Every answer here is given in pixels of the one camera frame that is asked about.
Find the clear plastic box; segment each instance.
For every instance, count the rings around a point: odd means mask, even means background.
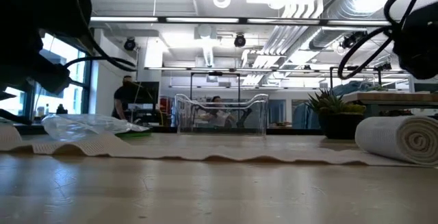
[[[179,134],[233,134],[265,136],[268,126],[266,94],[241,103],[207,103],[175,96]]]

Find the black wire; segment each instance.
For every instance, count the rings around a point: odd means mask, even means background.
[[[78,62],[84,62],[84,61],[91,61],[91,60],[106,60],[107,58],[103,57],[103,56],[86,56],[83,58],[77,58],[76,60],[72,60],[70,62],[67,62],[67,64],[64,65],[65,68],[68,68],[69,66],[76,64]],[[123,64],[129,65],[129,66],[133,66],[136,67],[136,65],[128,60],[125,59],[121,59],[121,58],[116,58],[116,57],[111,57],[111,59],[117,61],[117,62],[121,62]]]
[[[80,16],[81,23],[82,23],[83,28],[84,28],[85,35],[86,35],[86,37],[88,38],[88,40],[91,42],[91,45],[93,46],[93,48],[96,49],[96,51],[97,51],[97,52],[98,52],[103,58],[105,58],[105,60],[107,60],[109,63],[113,64],[115,67],[117,67],[117,68],[119,68],[119,69],[121,69],[121,70],[124,70],[124,71],[129,71],[129,72],[135,72],[135,71],[137,71],[136,69],[132,69],[132,68],[129,68],[129,67],[127,67],[127,66],[124,66],[124,65],[118,63],[117,60],[116,60],[116,58],[113,58],[113,57],[109,56],[108,54],[106,54],[106,52],[105,52],[105,51],[99,46],[99,44],[97,44],[97,42],[94,40],[94,37],[93,37],[93,35],[91,34],[91,31],[88,29],[88,25],[87,25],[87,22],[85,21],[85,17],[83,16],[83,13],[82,13],[82,10],[81,10],[81,6],[80,6],[80,4],[79,4],[79,0],[76,1],[76,9],[77,9],[78,12],[79,12],[79,16]]]
[[[402,19],[400,20],[400,23],[396,22],[389,13],[391,10],[391,6],[396,2],[397,0],[388,0],[385,4],[385,7],[383,8],[383,13],[385,15],[385,18],[391,23],[390,26],[385,26],[378,28],[374,30],[373,32],[369,33],[367,36],[363,37],[359,42],[357,42],[350,51],[342,58],[341,63],[339,64],[339,68],[337,70],[337,76],[342,79],[346,80],[351,77],[354,77],[357,73],[360,73],[374,58],[380,54],[386,46],[388,46],[392,40],[397,40],[399,36],[401,36],[401,30],[402,26],[404,25],[404,22],[406,21],[408,15],[411,13],[413,6],[415,5],[415,2],[417,0],[411,0],[411,2],[408,5],[408,8],[406,12],[404,13]],[[342,72],[344,71],[344,67],[348,60],[351,58],[351,56],[369,39],[375,37],[376,35],[380,33],[384,33],[386,36],[388,36],[388,39],[357,69],[355,69],[352,73],[348,74],[347,76],[343,76]]]

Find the man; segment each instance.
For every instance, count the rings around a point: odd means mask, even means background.
[[[121,120],[127,120],[124,111],[128,109],[129,84],[132,82],[131,76],[123,77],[123,86],[114,93],[114,109],[111,116]]]

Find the transparent plastic bag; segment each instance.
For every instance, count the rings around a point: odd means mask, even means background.
[[[147,127],[100,114],[50,114],[42,120],[42,125],[50,137],[64,142],[77,141],[104,132],[119,134],[148,130]]]

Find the white rolled material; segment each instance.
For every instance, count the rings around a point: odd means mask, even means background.
[[[357,145],[376,155],[438,166],[438,121],[426,116],[371,117],[356,129]]]

